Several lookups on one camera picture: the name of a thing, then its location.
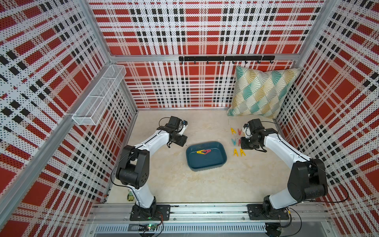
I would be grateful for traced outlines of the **black hook rail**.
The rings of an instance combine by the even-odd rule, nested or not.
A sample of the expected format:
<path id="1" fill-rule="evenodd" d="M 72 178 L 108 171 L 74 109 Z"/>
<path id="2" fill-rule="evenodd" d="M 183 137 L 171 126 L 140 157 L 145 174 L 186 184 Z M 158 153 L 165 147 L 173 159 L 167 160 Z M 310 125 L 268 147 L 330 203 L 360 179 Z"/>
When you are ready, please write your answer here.
<path id="1" fill-rule="evenodd" d="M 180 62 L 224 62 L 224 61 L 269 61 L 275 60 L 274 55 L 256 56 L 179 56 Z"/>

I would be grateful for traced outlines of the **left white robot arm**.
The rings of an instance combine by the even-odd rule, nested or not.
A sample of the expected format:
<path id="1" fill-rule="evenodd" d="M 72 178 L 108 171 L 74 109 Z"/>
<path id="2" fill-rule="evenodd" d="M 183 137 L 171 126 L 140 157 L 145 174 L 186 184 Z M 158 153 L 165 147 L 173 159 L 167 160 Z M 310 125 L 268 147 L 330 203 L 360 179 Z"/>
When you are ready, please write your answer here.
<path id="1" fill-rule="evenodd" d="M 147 185 L 152 155 L 161 147 L 169 146 L 172 143 L 183 147 L 187 138 L 182 132 L 157 130 L 145 141 L 123 148 L 121 158 L 115 167 L 115 178 L 123 186 L 132 189 L 138 207 L 150 209 L 156 202 L 155 196 Z"/>

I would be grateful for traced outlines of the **green toy keychain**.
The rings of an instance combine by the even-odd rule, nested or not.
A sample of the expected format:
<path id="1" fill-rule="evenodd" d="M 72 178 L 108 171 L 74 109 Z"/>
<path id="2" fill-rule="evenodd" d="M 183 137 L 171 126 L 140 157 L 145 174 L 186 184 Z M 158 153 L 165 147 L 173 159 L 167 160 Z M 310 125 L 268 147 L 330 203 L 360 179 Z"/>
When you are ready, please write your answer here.
<path id="1" fill-rule="evenodd" d="M 135 199 L 134 194 L 130 191 L 127 195 L 127 200 L 133 202 Z"/>

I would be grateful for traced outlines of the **patterned green yellow pillow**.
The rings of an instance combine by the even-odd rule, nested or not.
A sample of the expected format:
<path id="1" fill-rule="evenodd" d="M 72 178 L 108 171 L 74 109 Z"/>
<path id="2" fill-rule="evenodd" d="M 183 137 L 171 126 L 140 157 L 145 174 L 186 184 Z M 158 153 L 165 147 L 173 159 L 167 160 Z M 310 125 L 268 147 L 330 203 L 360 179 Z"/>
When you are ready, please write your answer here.
<path id="1" fill-rule="evenodd" d="M 301 69 L 262 72 L 237 66 L 230 117 L 258 115 L 277 118 L 284 99 Z"/>

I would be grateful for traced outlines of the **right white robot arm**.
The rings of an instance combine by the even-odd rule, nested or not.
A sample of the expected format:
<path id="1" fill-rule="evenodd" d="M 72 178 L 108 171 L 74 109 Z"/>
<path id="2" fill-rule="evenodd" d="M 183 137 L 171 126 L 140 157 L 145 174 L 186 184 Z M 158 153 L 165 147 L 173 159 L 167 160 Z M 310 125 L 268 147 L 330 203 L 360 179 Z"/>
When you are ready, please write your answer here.
<path id="1" fill-rule="evenodd" d="M 261 152 L 265 152 L 264 148 L 268 148 L 290 168 L 287 187 L 265 197 L 264 202 L 268 208 L 279 210 L 327 195 L 328 185 L 323 161 L 311 159 L 296 151 L 279 134 L 269 133 L 265 129 L 249 137 L 242 137 L 241 147 L 256 151 L 261 148 Z"/>

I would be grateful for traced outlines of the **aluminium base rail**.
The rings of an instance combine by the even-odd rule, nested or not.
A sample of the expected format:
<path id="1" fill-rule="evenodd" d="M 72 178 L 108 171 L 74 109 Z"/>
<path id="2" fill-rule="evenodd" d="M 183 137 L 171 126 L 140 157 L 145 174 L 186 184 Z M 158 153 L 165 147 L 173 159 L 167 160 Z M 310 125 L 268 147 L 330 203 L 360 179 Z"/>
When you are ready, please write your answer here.
<path id="1" fill-rule="evenodd" d="M 157 224 L 139 232 L 139 224 Z M 257 203 L 163 203 L 152 217 L 131 204 L 96 205 L 85 226 L 86 237 L 336 237 L 326 207 L 306 202 L 264 214 Z"/>

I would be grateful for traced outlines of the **yellow clothespin twelfth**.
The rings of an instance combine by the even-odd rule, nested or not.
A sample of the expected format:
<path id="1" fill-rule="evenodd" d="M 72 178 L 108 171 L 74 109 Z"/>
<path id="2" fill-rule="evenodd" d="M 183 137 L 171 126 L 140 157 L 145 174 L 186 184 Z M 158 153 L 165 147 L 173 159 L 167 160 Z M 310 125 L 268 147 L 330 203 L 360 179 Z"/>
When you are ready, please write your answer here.
<path id="1" fill-rule="evenodd" d="M 245 152 L 243 151 L 242 148 L 240 148 L 240 155 L 241 155 L 241 156 L 246 156 L 246 154 L 245 154 Z"/>

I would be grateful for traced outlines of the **teal plastic storage tray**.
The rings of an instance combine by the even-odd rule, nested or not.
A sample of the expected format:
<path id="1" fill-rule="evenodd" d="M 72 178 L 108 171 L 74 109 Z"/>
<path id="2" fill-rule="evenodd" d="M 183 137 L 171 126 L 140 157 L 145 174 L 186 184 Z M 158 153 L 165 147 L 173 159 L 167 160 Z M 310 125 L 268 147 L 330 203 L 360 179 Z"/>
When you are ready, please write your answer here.
<path id="1" fill-rule="evenodd" d="M 197 154 L 200 150 L 211 150 L 206 155 Z M 212 141 L 191 145 L 186 150 L 188 167 L 192 171 L 203 171 L 222 167 L 227 162 L 227 154 L 220 142 Z"/>

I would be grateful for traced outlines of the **green circuit board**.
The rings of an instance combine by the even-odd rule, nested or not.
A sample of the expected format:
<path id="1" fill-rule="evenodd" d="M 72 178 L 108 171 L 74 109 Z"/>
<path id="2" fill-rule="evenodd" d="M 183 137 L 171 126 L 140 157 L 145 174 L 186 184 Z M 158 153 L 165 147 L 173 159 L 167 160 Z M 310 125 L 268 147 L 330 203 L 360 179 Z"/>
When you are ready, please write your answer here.
<path id="1" fill-rule="evenodd" d="M 157 224 L 139 224 L 139 232 L 154 232 L 158 228 Z"/>

